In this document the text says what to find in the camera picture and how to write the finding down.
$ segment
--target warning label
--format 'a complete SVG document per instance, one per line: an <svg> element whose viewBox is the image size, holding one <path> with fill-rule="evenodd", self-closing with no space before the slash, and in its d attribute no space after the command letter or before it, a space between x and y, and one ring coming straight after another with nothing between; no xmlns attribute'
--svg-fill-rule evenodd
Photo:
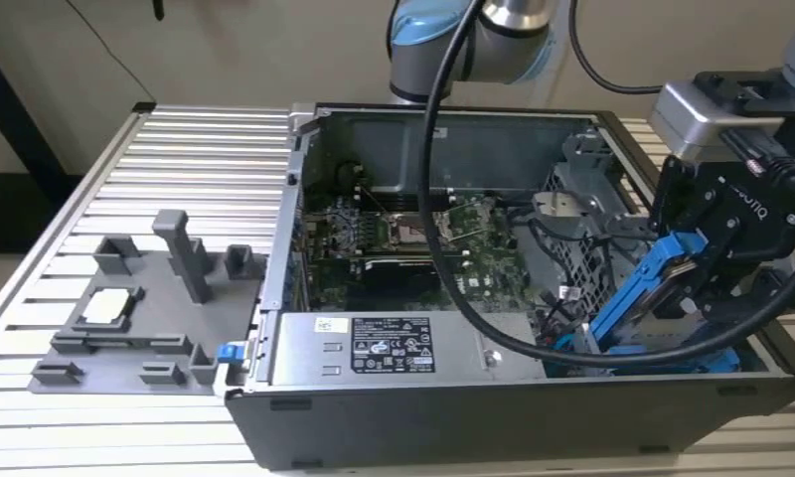
<svg viewBox="0 0 795 477"><path fill-rule="evenodd" d="M433 373L429 318L353 318L355 373Z"/></svg>

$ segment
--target white wall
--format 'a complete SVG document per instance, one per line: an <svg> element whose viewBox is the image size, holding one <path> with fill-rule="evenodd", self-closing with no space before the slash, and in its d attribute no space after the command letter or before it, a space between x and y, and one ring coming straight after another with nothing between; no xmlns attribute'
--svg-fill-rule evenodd
<svg viewBox="0 0 795 477"><path fill-rule="evenodd" d="M795 0L581 0L580 44L597 72L627 85L691 79L702 71L782 64L795 34ZM599 107L648 117L652 96L603 90L568 55L551 107Z"/></svg>
<svg viewBox="0 0 795 477"><path fill-rule="evenodd" d="M158 102L288 106L384 101L391 0L74 0ZM618 82L659 83L704 69L768 68L795 31L795 0L587 0L580 32ZM136 101L146 100L61 0L0 0L0 65L66 167L82 172ZM608 108L647 115L564 58L551 97L533 84L472 84L453 102Z"/></svg>

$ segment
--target aluminum extrusion table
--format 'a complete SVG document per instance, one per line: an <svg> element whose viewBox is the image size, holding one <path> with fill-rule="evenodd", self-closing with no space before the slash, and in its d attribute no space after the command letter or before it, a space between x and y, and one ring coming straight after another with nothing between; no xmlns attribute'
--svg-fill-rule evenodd
<svg viewBox="0 0 795 477"><path fill-rule="evenodd" d="M158 209L182 209L209 250L268 253L285 180L289 112L157 106L133 113L0 292L0 477L268 475L218 397L58 396L25 391L31 368L97 270L105 234L164 249ZM624 120L652 160L668 149ZM780 318L795 339L795 315ZM357 475L795 476L795 403L746 417L678 457L379 468Z"/></svg>

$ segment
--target motherboard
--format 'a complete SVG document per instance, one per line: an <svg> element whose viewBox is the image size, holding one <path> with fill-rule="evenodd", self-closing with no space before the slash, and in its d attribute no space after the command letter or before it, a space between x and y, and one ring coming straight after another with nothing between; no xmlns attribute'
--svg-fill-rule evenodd
<svg viewBox="0 0 795 477"><path fill-rule="evenodd" d="M308 308L456 309L441 288L417 212L389 211L387 195L357 192L302 215ZM533 310L536 290L497 198L452 193L447 205L433 218L457 286L472 306L487 313Z"/></svg>

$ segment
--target black cable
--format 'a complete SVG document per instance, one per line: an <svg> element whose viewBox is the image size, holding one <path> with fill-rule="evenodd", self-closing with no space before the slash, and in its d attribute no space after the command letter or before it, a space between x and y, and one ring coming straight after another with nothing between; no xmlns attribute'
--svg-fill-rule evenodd
<svg viewBox="0 0 795 477"><path fill-rule="evenodd" d="M388 14L388 25L385 25L385 54L388 55L388 60L392 59L392 32L395 26L395 14L397 13L397 5L400 5L400 0L395 0L395 4L392 5L392 11Z"/></svg>
<svg viewBox="0 0 795 477"><path fill-rule="evenodd" d="M97 29L94 28L94 26L92 25L92 22L89 22L89 19L85 17L85 15L82 14L82 12L80 11L80 9L77 8L77 6L74 5L74 2L72 0L65 0L65 3L68 4L68 6L70 6L70 8L73 9L73 11L77 12L77 15L80 16L80 18L85 22L86 26L89 27L89 30L92 30L92 33L97 37L97 39L100 41L100 44L105 48L105 52L108 53L108 55L117 62L117 64L120 65L120 67L122 68L122 70L126 72L126 74L132 77L132 79L134 80L134 82L137 83L137 85L141 87L141 89L144 89L144 92L146 93L146 96L149 97L149 99L153 102L156 102L156 96L153 96L153 94L149 92L149 89L146 89L146 86L144 85L144 83L141 82L141 80L137 78L137 76L134 75L134 73L132 72L132 70L126 67L126 65L122 63L122 61L120 60L120 58L117 57L117 55L114 54L114 52L108 47L108 43L102 39L102 36L100 35L100 33L98 33Z"/></svg>
<svg viewBox="0 0 795 477"><path fill-rule="evenodd" d="M535 244L539 247L539 249L541 250L541 252L551 259L551 261L559 265L559 268L561 268L561 272L565 275L565 285L573 286L573 273L571 273L571 269L565 265L565 262L563 261L561 256L559 256L556 253L553 253L553 250L551 250L548 248L548 246L544 244L544 242L541 241L539 232L535 229L537 223L539 223L539 221L536 219L529 219L527 221L527 229L529 230L529 234L532 235L532 240L535 241Z"/></svg>
<svg viewBox="0 0 795 477"><path fill-rule="evenodd" d="M610 292L615 293L619 288L615 284L615 270L612 268L612 256L610 255L608 241L604 241L600 245L600 254L604 255L604 273L607 274L607 283L610 283Z"/></svg>
<svg viewBox="0 0 795 477"><path fill-rule="evenodd" d="M535 219L529 219L535 226L539 228L539 230L552 239L557 239L560 241L587 241L587 240L592 240L592 236L583 236L583 237L571 237L571 236L564 236L563 234L560 234L559 232L555 232L548 226L547 224L539 219L539 217L536 217Z"/></svg>
<svg viewBox="0 0 795 477"><path fill-rule="evenodd" d="M563 308L561 305L565 302L565 300L563 300L561 298L556 298L556 302L553 303L553 306L551 306L551 310L547 312L547 315L544 316L544 321L549 322L553 319L553 315L556 314L556 312L561 312Z"/></svg>
<svg viewBox="0 0 795 477"><path fill-rule="evenodd" d="M577 205L580 206L580 208L583 208L584 210L588 211L593 211L593 213L596 215L599 215L602 213L600 208L597 207L596 203L593 201L587 200L579 193L567 190L567 189L560 189L556 191L548 191L552 193L559 193L559 194L565 194L568 196L571 196L571 198L575 200L575 202L577 203ZM583 238L577 238L577 237L567 237L560 233L556 233L555 231L552 231L551 229L547 228L547 226L544 226L543 228L545 230L545 233L555 237L556 239L564 240L564 241L583 241L584 239L591 239L593 236L591 237L583 237ZM602 237L608 237L610 239L627 239L627 240L638 240L638 241L654 241L656 240L656 236L638 236L638 235L631 235L631 234L616 234L614 232L607 232L606 227L600 227L600 224L597 224L597 229L600 232L600 236Z"/></svg>
<svg viewBox="0 0 795 477"><path fill-rule="evenodd" d="M439 243L439 230L436 221L433 220L433 211L431 207L429 195L429 173L431 173L431 159L432 159L432 144L433 144L433 129L436 127L436 118L439 116L439 103L445 90L445 84L451 77L451 70L453 63L463 47L463 42L471 30L471 27L477 20L485 0L472 0L460 24L456 28L451 43L445 50L441 59L436 79L431 88L429 99L424 109L424 125L421 128L421 144L419 149L419 215L421 223L424 224L424 235L427 237L427 245L429 247L431 258L436 265L439 277L445 287L451 300L457 309L465 316L472 326L489 338L495 343L508 350L520 353L536 360L545 360L548 362L560 363L571 366L584 366L593 368L618 368L626 366L658 366L668 363L682 362L698 356L714 353L724 348L739 343L748 335L756 332L778 314L795 301L795 271L788 277L783 287L778 290L774 296L770 297L768 302L754 312L754 314L742 322L735 324L731 328L723 330L718 335L707 338L692 344L683 344L679 347L630 355L595 355L588 353L572 353L553 350L548 347L536 346L512 338L507 333L503 333L477 313L471 303L460 293L456 285L453 272L448 267L448 262ZM787 177L782 181L787 191L795 197L795 175Z"/></svg>
<svg viewBox="0 0 795 477"><path fill-rule="evenodd" d="M580 47L580 39L577 38L577 0L571 0L571 7L568 8L568 36L571 39L571 50L573 50L573 56L580 63L580 67L583 67L583 71L588 75L589 78L597 83L600 87L607 89L608 91L616 92L619 94L656 94L663 89L662 86L622 86L619 84L614 84L608 82L595 71L592 66L585 59L585 55L583 54L583 48Z"/></svg>
<svg viewBox="0 0 795 477"><path fill-rule="evenodd" d="M532 213L532 206L521 206L505 211L505 215L503 216L505 219L505 223L511 226L513 219L527 214Z"/></svg>

